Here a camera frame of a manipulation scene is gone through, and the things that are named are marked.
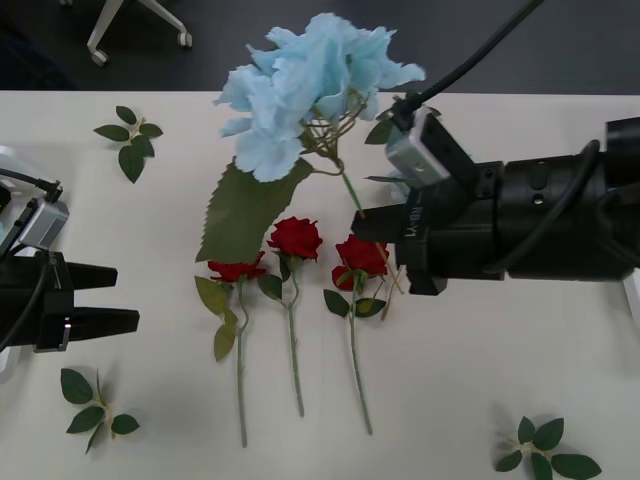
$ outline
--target serrated leaf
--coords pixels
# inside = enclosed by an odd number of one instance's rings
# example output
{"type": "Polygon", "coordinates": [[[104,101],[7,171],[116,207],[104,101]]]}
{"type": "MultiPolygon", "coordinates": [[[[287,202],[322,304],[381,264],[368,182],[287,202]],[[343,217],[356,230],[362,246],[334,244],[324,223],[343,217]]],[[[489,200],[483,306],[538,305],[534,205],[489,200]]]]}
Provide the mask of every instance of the serrated leaf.
{"type": "Polygon", "coordinates": [[[531,467],[536,480],[553,480],[551,465],[543,455],[539,453],[531,454],[531,467]]]}
{"type": "Polygon", "coordinates": [[[586,455],[558,454],[551,457],[553,469],[563,477],[589,480],[602,473],[600,465],[586,455]]]}
{"type": "Polygon", "coordinates": [[[238,324],[238,317],[229,308],[224,311],[224,324],[228,327],[235,327],[238,324]]]}
{"type": "Polygon", "coordinates": [[[498,463],[496,464],[496,472],[510,472],[520,465],[521,461],[522,452],[520,450],[516,450],[515,452],[498,460],[498,463]]]}
{"type": "Polygon", "coordinates": [[[274,300],[282,300],[282,280],[280,277],[267,273],[258,277],[258,286],[262,293],[274,300]]]}
{"type": "Polygon", "coordinates": [[[93,389],[80,372],[70,368],[60,371],[62,395],[69,403],[84,405],[93,399],[93,389]]]}
{"type": "Polygon", "coordinates": [[[254,262],[265,232],[312,171],[308,162],[298,159],[285,178],[260,183],[251,173],[241,172],[230,163],[209,202],[196,261],[254,262]]]}
{"type": "Polygon", "coordinates": [[[139,131],[141,134],[146,135],[149,138],[157,138],[164,134],[160,127],[153,123],[143,123],[140,125],[139,131]]]}
{"type": "Polygon", "coordinates": [[[216,332],[213,339],[213,356],[216,362],[222,361],[224,357],[229,355],[236,341],[236,334],[227,325],[222,325],[216,332]]]}
{"type": "Polygon", "coordinates": [[[536,427],[527,417],[522,417],[518,426],[518,441],[520,443],[530,442],[536,433],[536,427]]]}
{"type": "Polygon", "coordinates": [[[131,140],[131,146],[137,149],[143,157],[155,157],[156,152],[153,150],[153,145],[149,137],[146,135],[138,135],[131,140]]]}
{"type": "Polygon", "coordinates": [[[227,310],[227,291],[219,282],[203,277],[195,277],[198,295],[205,307],[214,315],[222,315],[227,310]]]}
{"type": "Polygon", "coordinates": [[[86,455],[87,453],[89,453],[89,450],[91,450],[91,447],[93,447],[93,442],[95,442],[100,430],[102,429],[102,426],[104,425],[104,422],[99,423],[98,424],[98,428],[95,429],[95,431],[91,434],[91,438],[89,438],[89,443],[87,443],[87,449],[84,451],[84,454],[86,455]]]}
{"type": "Polygon", "coordinates": [[[386,144],[389,141],[389,135],[391,135],[392,128],[393,122],[391,120],[382,120],[369,132],[364,143],[367,145],[386,144]]]}
{"type": "Polygon", "coordinates": [[[111,431],[118,435],[129,435],[140,428],[138,421],[131,415],[122,414],[113,419],[111,431]]]}
{"type": "Polygon", "coordinates": [[[104,409],[98,405],[87,407],[71,421],[67,433],[84,433],[98,426],[104,417],[104,409]]]}
{"type": "Polygon", "coordinates": [[[131,183],[136,183],[142,170],[144,170],[144,157],[138,149],[134,149],[129,145],[125,145],[120,149],[118,163],[131,183]]]}
{"type": "Polygon", "coordinates": [[[131,110],[129,107],[118,105],[116,107],[116,114],[118,115],[118,118],[120,118],[120,120],[128,123],[129,125],[135,125],[138,122],[136,114],[133,113],[133,110],[131,110]]]}
{"type": "Polygon", "coordinates": [[[129,140],[129,130],[120,125],[103,125],[93,131],[114,142],[126,142],[129,140]]]}
{"type": "Polygon", "coordinates": [[[339,317],[344,318],[349,313],[349,304],[338,292],[325,289],[324,302],[327,304],[329,311],[339,317]]]}
{"type": "Polygon", "coordinates": [[[289,255],[280,251],[276,252],[276,255],[278,255],[280,259],[280,276],[282,277],[282,283],[284,283],[289,280],[291,276],[291,269],[289,268],[290,258],[289,255]]]}
{"type": "Polygon", "coordinates": [[[387,302],[378,298],[361,298],[356,302],[356,317],[369,318],[382,311],[387,302]]]}
{"type": "Polygon", "coordinates": [[[533,436],[533,444],[540,450],[556,448],[564,433],[564,419],[556,418],[542,425],[533,436]]]}

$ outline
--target chair leg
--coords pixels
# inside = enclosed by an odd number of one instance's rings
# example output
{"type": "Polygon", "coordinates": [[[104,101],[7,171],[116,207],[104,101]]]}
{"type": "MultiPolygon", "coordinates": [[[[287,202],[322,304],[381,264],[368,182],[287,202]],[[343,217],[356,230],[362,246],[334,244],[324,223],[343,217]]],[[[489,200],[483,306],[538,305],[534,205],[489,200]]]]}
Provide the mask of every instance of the chair leg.
{"type": "Polygon", "coordinates": [[[124,0],[106,1],[104,7],[102,7],[102,12],[100,12],[100,17],[98,18],[96,26],[94,27],[93,32],[91,32],[91,36],[87,42],[87,47],[89,47],[93,61],[100,66],[104,66],[109,61],[109,57],[107,57],[104,52],[98,50],[98,43],[102,40],[104,32],[109,28],[113,17],[116,16],[116,13],[118,13],[123,2],[124,0]]]}
{"type": "Polygon", "coordinates": [[[156,0],[139,0],[141,4],[147,7],[149,10],[154,12],[156,15],[169,22],[175,28],[177,28],[180,33],[188,33],[187,28],[184,26],[180,20],[174,17],[171,12],[169,12],[166,8],[160,5],[156,0]]]}

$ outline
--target black wire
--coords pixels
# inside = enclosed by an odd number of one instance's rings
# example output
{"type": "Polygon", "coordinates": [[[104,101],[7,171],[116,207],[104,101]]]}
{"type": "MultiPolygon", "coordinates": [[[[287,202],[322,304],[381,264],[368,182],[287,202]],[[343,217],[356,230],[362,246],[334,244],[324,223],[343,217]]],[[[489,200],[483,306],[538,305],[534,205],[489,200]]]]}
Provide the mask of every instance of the black wire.
{"type": "Polygon", "coordinates": [[[400,102],[398,112],[408,115],[416,111],[420,106],[432,97],[449,88],[453,83],[464,76],[469,70],[475,67],[491,50],[493,50],[511,31],[516,28],[525,18],[529,16],[536,8],[538,8],[544,0],[530,0],[524,7],[515,13],[506,23],[504,23],[493,36],[487,40],[471,57],[469,57],[462,65],[450,72],[446,77],[437,82],[435,85],[426,89],[415,97],[409,97],[400,102]]]}
{"type": "Polygon", "coordinates": [[[44,294],[44,291],[47,288],[47,282],[49,280],[50,271],[51,271],[51,262],[49,259],[49,254],[44,253],[43,259],[42,259],[42,268],[40,269],[40,278],[38,278],[38,283],[36,284],[36,287],[33,289],[33,293],[31,293],[31,298],[29,298],[27,305],[24,307],[24,310],[18,317],[18,320],[14,322],[11,328],[9,328],[9,331],[0,340],[0,352],[2,352],[11,343],[11,341],[15,338],[16,334],[24,326],[24,323],[31,317],[31,314],[33,313],[34,308],[36,308],[36,306],[42,299],[42,295],[44,294]]]}
{"type": "Polygon", "coordinates": [[[514,263],[527,255],[533,247],[535,247],[538,240],[540,240],[540,238],[545,234],[551,224],[555,222],[560,215],[562,215],[571,201],[580,194],[581,190],[589,180],[598,158],[600,157],[598,155],[599,151],[600,142],[598,140],[591,140],[587,143],[587,145],[582,149],[581,155],[584,157],[584,160],[580,164],[578,173],[573,177],[573,180],[571,180],[567,189],[562,193],[558,202],[551,208],[551,210],[549,210],[549,213],[547,213],[547,215],[533,228],[533,230],[531,230],[531,232],[517,247],[504,255],[501,259],[485,266],[483,268],[485,273],[499,273],[508,269],[514,263]]]}

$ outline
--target flower stem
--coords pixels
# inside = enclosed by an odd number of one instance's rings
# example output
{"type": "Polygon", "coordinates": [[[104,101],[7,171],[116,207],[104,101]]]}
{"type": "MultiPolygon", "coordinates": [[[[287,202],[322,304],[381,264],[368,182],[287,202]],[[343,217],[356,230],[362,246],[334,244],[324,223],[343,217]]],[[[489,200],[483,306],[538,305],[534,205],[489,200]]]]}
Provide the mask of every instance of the flower stem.
{"type": "Polygon", "coordinates": [[[240,300],[240,308],[242,308],[242,312],[244,313],[244,325],[238,329],[238,362],[237,362],[237,370],[236,370],[236,381],[238,383],[238,407],[240,412],[240,436],[242,437],[242,447],[247,448],[247,423],[245,419],[244,413],[244,387],[242,384],[242,335],[244,334],[244,330],[247,328],[249,324],[249,313],[247,312],[247,308],[244,305],[244,299],[242,297],[242,284],[243,282],[238,282],[238,298],[240,300]]]}
{"type": "Polygon", "coordinates": [[[351,357],[353,359],[353,370],[356,374],[356,385],[358,386],[358,394],[360,395],[360,406],[362,407],[362,414],[364,415],[364,423],[367,427],[367,433],[369,435],[373,435],[373,427],[371,426],[371,419],[369,418],[367,401],[364,398],[364,386],[362,385],[362,378],[360,378],[360,368],[358,367],[358,353],[356,351],[355,317],[357,291],[357,286],[354,285],[353,300],[351,302],[351,308],[349,309],[349,328],[351,329],[351,357]]]}
{"type": "MultiPolygon", "coordinates": [[[[362,209],[362,204],[360,203],[360,200],[358,199],[358,195],[356,195],[356,191],[354,190],[353,185],[351,185],[351,181],[349,180],[349,177],[347,177],[346,173],[343,173],[341,176],[342,176],[342,180],[344,181],[344,184],[347,186],[347,190],[349,191],[349,195],[351,196],[351,199],[353,200],[353,203],[355,204],[356,208],[358,209],[358,213],[360,214],[360,218],[365,218],[364,210],[362,209]]],[[[391,290],[393,290],[394,288],[397,288],[398,291],[400,292],[400,294],[404,295],[404,292],[402,291],[402,288],[400,288],[400,283],[398,282],[398,275],[391,268],[391,265],[389,264],[389,259],[387,258],[387,255],[385,255],[384,249],[382,248],[382,245],[380,245],[379,242],[376,242],[376,248],[378,249],[378,252],[380,252],[380,256],[382,256],[382,259],[384,260],[384,264],[386,265],[387,270],[388,270],[389,274],[391,275],[391,278],[393,279],[393,285],[391,286],[391,290]]]]}
{"type": "Polygon", "coordinates": [[[295,330],[295,318],[293,316],[293,307],[295,306],[298,297],[300,296],[300,287],[296,280],[295,269],[291,270],[291,281],[296,290],[293,300],[287,305],[287,312],[289,313],[289,342],[291,347],[291,365],[293,367],[293,383],[296,388],[296,400],[298,402],[298,413],[301,417],[304,417],[304,404],[302,402],[302,388],[300,387],[300,373],[298,371],[298,339],[296,338],[295,330]]]}

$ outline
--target table surface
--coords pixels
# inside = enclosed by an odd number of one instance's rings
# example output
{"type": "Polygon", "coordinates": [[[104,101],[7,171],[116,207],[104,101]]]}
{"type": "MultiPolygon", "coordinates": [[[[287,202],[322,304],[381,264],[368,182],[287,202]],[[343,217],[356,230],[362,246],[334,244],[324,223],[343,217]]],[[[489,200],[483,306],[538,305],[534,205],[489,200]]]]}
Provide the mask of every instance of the table surface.
{"type": "MultiPolygon", "coordinates": [[[[322,288],[353,208],[336,179],[313,176],[285,216],[319,221],[324,244],[302,276],[298,337],[306,417],[297,415],[285,320],[251,289],[246,336],[249,447],[240,447],[235,361],[213,359],[219,325],[193,275],[205,207],[234,150],[217,131],[232,113],[215,93],[0,93],[0,144],[65,181],[69,261],[116,267],[115,288],[80,292],[78,305],[140,310],[136,334],[23,351],[0,386],[3,478],[465,479],[493,471],[497,433],[519,419],[565,417],[569,451],[593,456],[602,478],[637,472],[640,328],[619,284],[450,281],[437,298],[398,296],[388,321],[358,325],[374,435],[366,435],[350,368],[347,325],[322,288]],[[136,185],[92,129],[129,105],[166,132],[136,185]],[[116,412],[142,428],[84,456],[65,430],[78,409],[60,393],[62,367],[100,369],[116,412]]],[[[389,104],[390,95],[383,96],[389,104]]],[[[475,161],[578,152],[607,120],[640,115],[639,97],[441,95],[433,106],[475,161]]],[[[390,170],[360,123],[342,140],[366,206],[389,202],[367,175],[390,170]]],[[[275,266],[275,256],[265,257],[275,266]]],[[[509,474],[530,478],[527,469],[509,474]]]]}

